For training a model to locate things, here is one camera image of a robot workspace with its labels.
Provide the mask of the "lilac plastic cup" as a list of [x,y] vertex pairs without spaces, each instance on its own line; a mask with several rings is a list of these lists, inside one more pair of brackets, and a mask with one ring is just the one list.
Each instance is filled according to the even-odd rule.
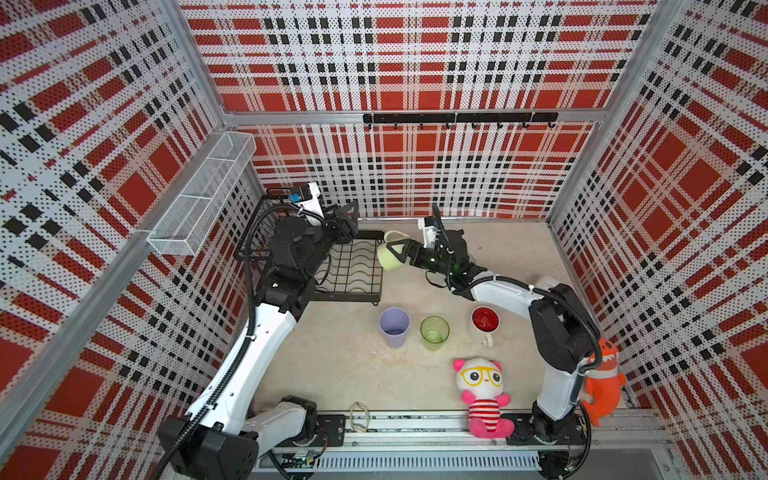
[[399,349],[405,343],[410,328],[410,317],[404,309],[390,307],[379,316],[378,326],[386,344],[390,348]]

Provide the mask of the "light green ceramic mug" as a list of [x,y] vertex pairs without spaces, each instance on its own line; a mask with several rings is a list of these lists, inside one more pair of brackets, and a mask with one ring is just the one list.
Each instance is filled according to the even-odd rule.
[[377,247],[377,259],[385,271],[393,271],[403,265],[404,241],[410,239],[409,234],[397,230],[384,233],[382,243]]

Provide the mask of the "short green transparent cup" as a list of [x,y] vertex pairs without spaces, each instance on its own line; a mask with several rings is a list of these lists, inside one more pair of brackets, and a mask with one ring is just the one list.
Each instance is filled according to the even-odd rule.
[[450,337],[449,323],[442,317],[429,316],[420,324],[420,334],[424,347],[429,351],[442,348]]

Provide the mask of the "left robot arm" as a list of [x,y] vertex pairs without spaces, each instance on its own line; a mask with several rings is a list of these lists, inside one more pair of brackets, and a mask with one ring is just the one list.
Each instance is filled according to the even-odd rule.
[[288,439],[315,429],[315,403],[288,396],[256,416],[246,415],[277,350],[297,325],[316,290],[317,270],[337,245],[359,233],[359,204],[313,210],[304,202],[277,203],[246,226],[241,256],[247,323],[200,397],[158,431],[164,454],[151,473],[166,468],[193,479],[245,479],[259,458]]

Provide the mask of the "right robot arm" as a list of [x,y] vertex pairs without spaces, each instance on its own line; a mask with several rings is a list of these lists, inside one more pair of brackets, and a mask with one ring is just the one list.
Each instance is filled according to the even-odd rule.
[[547,364],[532,406],[532,431],[539,442],[555,443],[575,423],[587,375],[607,361],[597,326],[570,286],[537,287],[491,272],[472,260],[461,230],[434,231],[427,244],[404,238],[385,242],[384,247],[397,265],[443,275],[452,294],[500,307],[530,322],[537,351]]

